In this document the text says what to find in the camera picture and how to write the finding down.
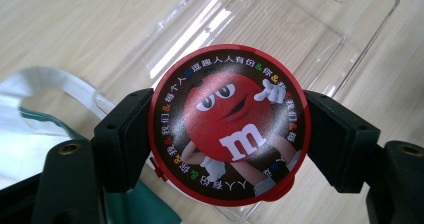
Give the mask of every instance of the round badge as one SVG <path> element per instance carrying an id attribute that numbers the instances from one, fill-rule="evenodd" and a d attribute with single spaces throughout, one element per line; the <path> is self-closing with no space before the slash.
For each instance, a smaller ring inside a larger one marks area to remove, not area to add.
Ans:
<path id="1" fill-rule="evenodd" d="M 219 206 L 287 193 L 311 132 L 306 97 L 293 75 L 268 54 L 231 44 L 195 51 L 167 71 L 148 122 L 166 178 Z"/>

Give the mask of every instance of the cartoon hand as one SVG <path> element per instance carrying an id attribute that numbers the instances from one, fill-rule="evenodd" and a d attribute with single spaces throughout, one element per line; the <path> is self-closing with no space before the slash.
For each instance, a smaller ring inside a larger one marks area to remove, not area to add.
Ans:
<path id="1" fill-rule="evenodd" d="M 209 182 L 216 182 L 226 173 L 225 163 L 214 160 L 210 157 L 205 157 L 205 160 L 203 160 L 200 166 L 204 167 L 209 173 L 209 176 L 206 178 Z"/>
<path id="2" fill-rule="evenodd" d="M 265 89 L 254 96 L 256 101 L 263 101 L 268 97 L 268 100 L 273 103 L 281 104 L 284 102 L 284 97 L 286 96 L 286 89 L 284 87 L 271 84 L 267 79 L 264 79 L 262 84 Z"/>

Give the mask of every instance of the screw hole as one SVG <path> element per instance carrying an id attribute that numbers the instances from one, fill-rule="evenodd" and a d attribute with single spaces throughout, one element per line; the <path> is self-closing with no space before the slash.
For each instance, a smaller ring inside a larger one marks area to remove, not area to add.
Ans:
<path id="1" fill-rule="evenodd" d="M 417 147 L 409 146 L 409 145 L 401 145 L 399 147 L 406 154 L 409 154 L 412 156 L 424 156 L 424 149 L 422 148 L 417 148 Z"/>
<path id="2" fill-rule="evenodd" d="M 77 152 L 81 148 L 79 143 L 69 143 L 59 149 L 59 154 L 66 156 Z"/>

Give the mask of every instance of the wooden table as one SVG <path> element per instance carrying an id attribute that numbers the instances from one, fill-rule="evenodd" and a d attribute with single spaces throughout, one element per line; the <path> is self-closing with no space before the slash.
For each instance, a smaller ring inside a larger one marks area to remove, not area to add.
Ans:
<path id="1" fill-rule="evenodd" d="M 152 23 L 179 0 L 0 0 L 0 80 L 34 65 L 75 73 L 118 103 L 132 87 L 108 85 L 116 65 L 136 55 Z M 343 105 L 381 129 L 379 143 L 403 140 L 424 146 L 424 0 L 401 0 L 380 36 L 338 96 Z M 113 80 L 113 83 L 125 80 Z M 98 120 L 54 90 L 24 106 L 65 120 L 92 137 Z M 72 109 L 63 112 L 64 107 Z M 148 168 L 141 179 L 187 223 L 225 223 L 212 207 L 191 200 Z M 338 194 L 307 159 L 294 188 L 264 203 L 252 223 L 367 223 L 365 197 Z"/>

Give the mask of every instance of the m logo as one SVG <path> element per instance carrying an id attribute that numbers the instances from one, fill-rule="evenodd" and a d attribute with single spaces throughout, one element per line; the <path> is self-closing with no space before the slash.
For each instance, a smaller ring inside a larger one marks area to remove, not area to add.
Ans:
<path id="1" fill-rule="evenodd" d="M 266 142 L 266 139 L 262 137 L 261 133 L 259 133 L 258 131 L 258 128 L 256 128 L 256 126 L 253 124 L 247 124 L 243 128 L 243 130 L 234 132 L 233 134 L 231 134 L 231 136 L 226 136 L 224 138 L 219 139 L 221 145 L 228 148 L 228 150 L 233 155 L 233 161 L 237 161 L 246 157 L 245 154 L 240 153 L 239 149 L 236 146 L 236 142 L 241 143 L 241 147 L 244 148 L 248 155 L 252 154 L 257 150 L 257 148 L 250 143 L 248 139 L 249 134 L 253 136 L 253 139 L 255 139 L 255 142 L 258 144 L 258 147 L 261 147 Z"/>

